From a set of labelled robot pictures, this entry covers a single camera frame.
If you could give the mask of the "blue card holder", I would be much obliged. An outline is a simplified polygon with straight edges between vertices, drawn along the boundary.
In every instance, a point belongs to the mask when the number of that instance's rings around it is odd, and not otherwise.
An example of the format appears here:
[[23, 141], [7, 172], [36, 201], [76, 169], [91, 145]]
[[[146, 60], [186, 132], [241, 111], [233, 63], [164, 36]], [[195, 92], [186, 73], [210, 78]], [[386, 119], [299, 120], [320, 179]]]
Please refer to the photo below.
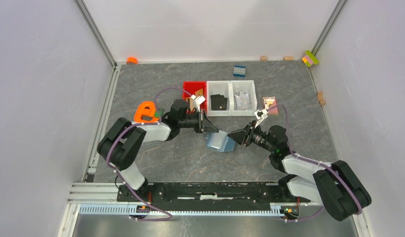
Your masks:
[[218, 152], [232, 152], [235, 147], [235, 141], [228, 137], [228, 133], [220, 130], [218, 133], [208, 133], [205, 135], [206, 147]]

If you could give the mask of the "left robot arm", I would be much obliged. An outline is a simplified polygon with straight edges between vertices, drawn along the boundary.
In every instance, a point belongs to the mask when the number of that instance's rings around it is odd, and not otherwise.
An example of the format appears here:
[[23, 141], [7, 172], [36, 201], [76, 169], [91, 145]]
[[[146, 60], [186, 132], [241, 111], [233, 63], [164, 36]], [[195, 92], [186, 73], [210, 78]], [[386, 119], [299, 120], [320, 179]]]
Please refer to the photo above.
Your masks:
[[187, 102], [177, 99], [161, 121], [132, 122], [119, 118], [100, 140], [97, 153], [130, 187], [129, 195], [136, 201], [148, 195], [146, 178], [135, 164], [142, 143], [170, 141], [182, 128], [192, 128], [196, 133], [217, 133], [219, 130], [209, 121], [204, 110], [190, 112]]

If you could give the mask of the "gold cards in red bin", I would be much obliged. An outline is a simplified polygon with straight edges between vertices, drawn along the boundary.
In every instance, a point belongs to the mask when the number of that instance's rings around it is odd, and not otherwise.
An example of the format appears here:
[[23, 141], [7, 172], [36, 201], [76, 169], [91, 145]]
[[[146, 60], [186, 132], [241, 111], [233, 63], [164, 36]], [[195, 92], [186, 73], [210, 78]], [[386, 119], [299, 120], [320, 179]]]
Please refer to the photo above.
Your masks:
[[[204, 90], [203, 90], [203, 89], [199, 89], [199, 90], [197, 90], [196, 92], [194, 92], [193, 95], [202, 96], [202, 95], [204, 95]], [[189, 106], [190, 110], [192, 111], [192, 109], [191, 109], [191, 107], [190, 107], [190, 97], [187, 97], [187, 98], [186, 98], [186, 101], [188, 102], [188, 106]]]

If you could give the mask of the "silver VIP cards in bin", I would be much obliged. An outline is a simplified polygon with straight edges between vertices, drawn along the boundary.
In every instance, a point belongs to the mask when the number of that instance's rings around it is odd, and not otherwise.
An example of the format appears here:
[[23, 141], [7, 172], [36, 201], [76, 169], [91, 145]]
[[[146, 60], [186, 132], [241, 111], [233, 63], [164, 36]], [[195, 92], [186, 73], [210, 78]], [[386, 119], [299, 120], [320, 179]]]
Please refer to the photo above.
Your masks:
[[251, 108], [250, 93], [239, 91], [234, 94], [237, 110], [249, 110]]

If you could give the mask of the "playing card box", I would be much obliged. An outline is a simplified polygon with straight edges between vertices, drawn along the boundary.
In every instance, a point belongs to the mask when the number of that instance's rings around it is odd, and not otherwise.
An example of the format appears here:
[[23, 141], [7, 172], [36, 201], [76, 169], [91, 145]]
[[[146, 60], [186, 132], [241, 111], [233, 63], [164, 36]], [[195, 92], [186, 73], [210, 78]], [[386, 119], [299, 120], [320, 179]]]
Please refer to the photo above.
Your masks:
[[263, 97], [262, 99], [264, 108], [267, 109], [269, 115], [278, 115], [279, 110], [277, 107], [276, 97]]

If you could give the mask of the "red plastic bin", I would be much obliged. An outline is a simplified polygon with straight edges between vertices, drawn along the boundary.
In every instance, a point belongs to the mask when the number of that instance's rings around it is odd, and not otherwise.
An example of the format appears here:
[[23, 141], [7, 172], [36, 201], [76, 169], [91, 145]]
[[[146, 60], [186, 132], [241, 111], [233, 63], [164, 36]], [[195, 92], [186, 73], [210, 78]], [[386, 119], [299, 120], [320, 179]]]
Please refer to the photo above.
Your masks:
[[205, 81], [185, 81], [183, 82], [183, 90], [193, 94], [199, 89], [204, 90], [204, 97], [206, 98], [205, 102], [202, 104], [202, 109], [207, 110], [207, 102], [208, 102], [208, 96], [207, 96], [207, 83]]

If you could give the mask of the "white middle plastic bin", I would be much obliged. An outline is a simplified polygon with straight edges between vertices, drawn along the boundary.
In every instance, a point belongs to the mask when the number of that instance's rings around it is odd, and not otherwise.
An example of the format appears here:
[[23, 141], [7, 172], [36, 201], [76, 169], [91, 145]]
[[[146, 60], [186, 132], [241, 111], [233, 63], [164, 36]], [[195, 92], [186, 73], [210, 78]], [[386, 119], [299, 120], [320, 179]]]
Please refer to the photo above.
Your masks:
[[[207, 81], [207, 115], [209, 117], [229, 117], [231, 116], [230, 107], [233, 106], [233, 101], [231, 97], [230, 81], [219, 80], [219, 81]], [[214, 94], [221, 94], [228, 98], [227, 110], [226, 111], [212, 111], [211, 110], [211, 99], [210, 96]]]

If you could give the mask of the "white right plastic bin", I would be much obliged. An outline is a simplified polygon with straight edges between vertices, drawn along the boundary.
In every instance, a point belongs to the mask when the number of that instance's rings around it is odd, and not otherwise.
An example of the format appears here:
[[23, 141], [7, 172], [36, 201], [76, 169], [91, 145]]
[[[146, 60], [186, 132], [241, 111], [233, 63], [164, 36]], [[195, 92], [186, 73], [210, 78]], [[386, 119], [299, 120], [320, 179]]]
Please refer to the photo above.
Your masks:
[[231, 97], [233, 106], [231, 115], [235, 117], [252, 117], [258, 107], [255, 82], [253, 80], [232, 80]]

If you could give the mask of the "blue and grey brick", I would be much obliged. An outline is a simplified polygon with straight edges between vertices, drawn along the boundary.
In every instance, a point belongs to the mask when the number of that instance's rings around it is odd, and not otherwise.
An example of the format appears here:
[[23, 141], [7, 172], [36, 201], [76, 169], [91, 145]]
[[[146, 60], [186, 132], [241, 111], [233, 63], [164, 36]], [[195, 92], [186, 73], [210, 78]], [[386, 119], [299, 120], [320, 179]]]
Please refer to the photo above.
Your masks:
[[235, 65], [233, 68], [233, 76], [234, 77], [245, 77], [246, 75], [246, 67], [241, 65]]

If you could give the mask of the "orange plastic loop toy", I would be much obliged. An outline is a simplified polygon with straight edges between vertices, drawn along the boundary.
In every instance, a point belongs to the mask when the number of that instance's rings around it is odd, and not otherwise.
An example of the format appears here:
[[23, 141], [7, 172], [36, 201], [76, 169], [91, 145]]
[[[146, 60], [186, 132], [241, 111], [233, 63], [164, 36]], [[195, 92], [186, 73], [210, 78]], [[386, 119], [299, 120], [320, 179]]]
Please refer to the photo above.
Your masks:
[[138, 106], [134, 114], [134, 122], [142, 122], [142, 123], [157, 122], [158, 118], [156, 117], [155, 114], [156, 114], [155, 103], [152, 101], [144, 101]]

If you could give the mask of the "colourful brick stack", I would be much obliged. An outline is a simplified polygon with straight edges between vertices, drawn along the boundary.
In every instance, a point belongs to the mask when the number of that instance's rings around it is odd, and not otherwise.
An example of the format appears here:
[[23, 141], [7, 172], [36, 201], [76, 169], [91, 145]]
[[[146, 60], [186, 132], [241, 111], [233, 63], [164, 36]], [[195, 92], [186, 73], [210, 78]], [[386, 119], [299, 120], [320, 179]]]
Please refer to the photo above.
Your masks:
[[319, 60], [314, 56], [314, 54], [309, 50], [305, 51], [305, 54], [301, 60], [308, 68], [320, 63]]

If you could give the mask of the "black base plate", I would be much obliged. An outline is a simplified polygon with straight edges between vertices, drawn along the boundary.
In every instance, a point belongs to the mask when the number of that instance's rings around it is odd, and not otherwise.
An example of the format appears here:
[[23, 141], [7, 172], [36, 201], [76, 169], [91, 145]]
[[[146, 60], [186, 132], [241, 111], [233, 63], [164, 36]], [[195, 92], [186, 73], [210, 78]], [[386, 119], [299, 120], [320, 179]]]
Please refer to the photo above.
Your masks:
[[277, 182], [154, 182], [137, 194], [164, 211], [266, 211], [271, 203], [309, 202]]

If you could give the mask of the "blue toothed rail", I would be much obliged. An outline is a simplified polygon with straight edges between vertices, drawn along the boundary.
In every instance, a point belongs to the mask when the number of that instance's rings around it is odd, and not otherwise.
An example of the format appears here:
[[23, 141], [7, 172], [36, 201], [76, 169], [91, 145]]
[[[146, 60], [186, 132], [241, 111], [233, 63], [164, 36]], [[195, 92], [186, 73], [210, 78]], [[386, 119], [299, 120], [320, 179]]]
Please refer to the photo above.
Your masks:
[[[79, 214], [90, 215], [161, 215], [158, 211], [142, 211], [136, 204], [81, 204]], [[283, 217], [280, 206], [267, 210], [225, 210], [225, 211], [169, 211], [173, 216], [272, 216]]]

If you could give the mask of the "aluminium frame post right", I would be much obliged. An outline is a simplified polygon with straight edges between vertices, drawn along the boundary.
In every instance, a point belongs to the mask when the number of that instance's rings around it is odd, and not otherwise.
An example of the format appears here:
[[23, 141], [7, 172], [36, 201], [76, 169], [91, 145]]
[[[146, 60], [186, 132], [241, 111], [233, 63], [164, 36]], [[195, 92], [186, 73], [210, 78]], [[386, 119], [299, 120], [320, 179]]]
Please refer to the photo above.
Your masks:
[[334, 27], [337, 19], [339, 18], [341, 12], [345, 8], [345, 5], [348, 3], [348, 0], [338, 0], [333, 11], [331, 12], [326, 24], [324, 25], [321, 33], [319, 34], [311, 52], [313, 55], [317, 55], [323, 46], [326, 38], [330, 34], [332, 28]]

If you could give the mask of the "aluminium frame post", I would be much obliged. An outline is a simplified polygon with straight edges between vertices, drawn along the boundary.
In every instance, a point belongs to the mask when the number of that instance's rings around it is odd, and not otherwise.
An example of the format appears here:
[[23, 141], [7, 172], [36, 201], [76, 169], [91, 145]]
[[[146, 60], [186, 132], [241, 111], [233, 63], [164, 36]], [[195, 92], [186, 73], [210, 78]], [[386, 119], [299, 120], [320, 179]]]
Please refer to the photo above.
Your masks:
[[79, 12], [81, 13], [82, 17], [84, 18], [89, 30], [91, 31], [93, 37], [95, 38], [98, 46], [100, 47], [101, 51], [103, 52], [106, 60], [108, 63], [115, 68], [117, 66], [117, 62], [113, 57], [108, 45], [106, 44], [100, 30], [98, 29], [97, 24], [95, 23], [85, 1], [83, 0], [74, 0]]
[[337, 19], [339, 18], [341, 12], [345, 8], [345, 5], [348, 3], [348, 0], [338, 0], [333, 11], [331, 12], [326, 24], [324, 25], [321, 33], [319, 34], [311, 52], [313, 55], [317, 55], [323, 46], [326, 38], [330, 34], [332, 28], [334, 27]]

